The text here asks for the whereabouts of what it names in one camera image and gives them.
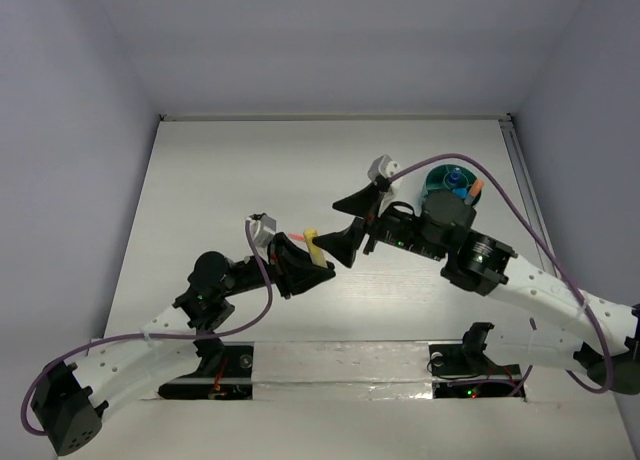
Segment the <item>yellow translucent marker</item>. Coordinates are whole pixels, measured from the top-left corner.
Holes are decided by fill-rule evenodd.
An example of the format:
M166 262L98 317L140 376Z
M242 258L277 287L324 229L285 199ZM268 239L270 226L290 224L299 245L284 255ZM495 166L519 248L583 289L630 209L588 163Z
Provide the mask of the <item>yellow translucent marker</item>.
M328 263L327 263L326 258L324 256L324 253L319 247L317 247L314 244L314 239L313 239L313 242L306 242L305 241L310 260L311 260L313 265L321 267L321 268L324 268L324 269L327 269L328 268Z

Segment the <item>grey marker orange tip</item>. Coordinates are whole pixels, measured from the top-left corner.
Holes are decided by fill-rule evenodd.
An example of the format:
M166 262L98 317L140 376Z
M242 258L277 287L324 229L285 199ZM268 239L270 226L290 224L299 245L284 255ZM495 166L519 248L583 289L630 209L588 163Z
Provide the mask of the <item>grey marker orange tip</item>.
M467 196L464 198L464 203L468 206L474 207L479 202L479 198L481 197L483 189L478 194L474 194L473 192L471 192L471 187L467 191Z

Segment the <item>yellow marker cap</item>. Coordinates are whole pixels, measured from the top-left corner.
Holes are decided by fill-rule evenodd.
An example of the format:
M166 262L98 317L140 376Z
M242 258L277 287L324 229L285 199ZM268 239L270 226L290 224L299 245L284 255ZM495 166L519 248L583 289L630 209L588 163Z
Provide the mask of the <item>yellow marker cap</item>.
M318 236L318 232L314 228L307 228L303 231L303 237L306 242L313 242L313 239Z

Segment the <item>blue black highlighter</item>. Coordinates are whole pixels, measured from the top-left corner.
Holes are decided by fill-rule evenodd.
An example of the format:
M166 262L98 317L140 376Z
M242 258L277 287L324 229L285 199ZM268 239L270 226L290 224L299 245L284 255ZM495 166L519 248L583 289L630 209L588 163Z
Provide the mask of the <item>blue black highlighter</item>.
M466 190L466 189L464 189L464 188L457 188L457 189L453 189L453 190L452 190L452 192L453 192L456 196L458 196L458 197L460 197L460 198L462 198L462 199L464 199L464 198L467 196L467 190Z

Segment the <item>orange marker cap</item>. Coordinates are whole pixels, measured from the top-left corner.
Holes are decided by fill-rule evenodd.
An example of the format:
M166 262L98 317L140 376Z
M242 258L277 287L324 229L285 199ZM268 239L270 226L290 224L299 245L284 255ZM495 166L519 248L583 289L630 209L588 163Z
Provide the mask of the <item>orange marker cap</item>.
M477 179L471 187L471 192L478 194L484 187L485 182L481 179Z

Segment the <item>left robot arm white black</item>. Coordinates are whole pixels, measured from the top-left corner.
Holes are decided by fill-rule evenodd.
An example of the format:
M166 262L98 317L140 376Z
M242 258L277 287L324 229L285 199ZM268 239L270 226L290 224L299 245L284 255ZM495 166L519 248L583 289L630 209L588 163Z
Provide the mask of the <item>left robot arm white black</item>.
M264 255L254 250L242 261L206 252L196 260L187 290L138 332L95 340L47 364L22 400L22 426L47 437L57 455L75 453L141 395L179 376L219 368L223 338L266 315L222 330L235 310L229 297L265 289L269 301L276 294L290 298L334 276L333 264L315 264L283 233L269 241Z

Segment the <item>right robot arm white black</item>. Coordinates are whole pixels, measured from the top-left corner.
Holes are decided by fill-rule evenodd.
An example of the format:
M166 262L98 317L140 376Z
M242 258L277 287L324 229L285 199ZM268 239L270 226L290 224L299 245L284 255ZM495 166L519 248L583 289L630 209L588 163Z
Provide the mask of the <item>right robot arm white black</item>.
M448 190L424 198L420 213L394 201L378 209L375 185L334 203L351 214L341 232L314 238L316 247L351 267L359 249L384 243L442 261L453 286L517 306L557 327L554 335L509 334L491 322L475 322L432 364L436 375L475 376L503 365L528 364L581 373L599 387L639 392L639 309L592 296L537 268L515 250L472 229L474 206Z

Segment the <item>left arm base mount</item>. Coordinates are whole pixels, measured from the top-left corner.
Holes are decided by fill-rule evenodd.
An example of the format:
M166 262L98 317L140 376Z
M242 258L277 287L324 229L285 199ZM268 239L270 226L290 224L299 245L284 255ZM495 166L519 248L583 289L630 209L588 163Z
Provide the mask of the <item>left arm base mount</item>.
M220 354L202 359L198 368L158 388L164 400L251 400L253 343L227 343Z

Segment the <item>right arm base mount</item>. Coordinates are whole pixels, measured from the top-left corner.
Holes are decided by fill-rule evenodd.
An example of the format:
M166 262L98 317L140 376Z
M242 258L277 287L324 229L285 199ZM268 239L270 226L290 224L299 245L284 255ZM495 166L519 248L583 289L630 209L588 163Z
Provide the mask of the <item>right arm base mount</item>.
M429 345L426 369L434 399L526 398L520 367L496 364L485 355L493 329L489 322L475 322L461 340Z

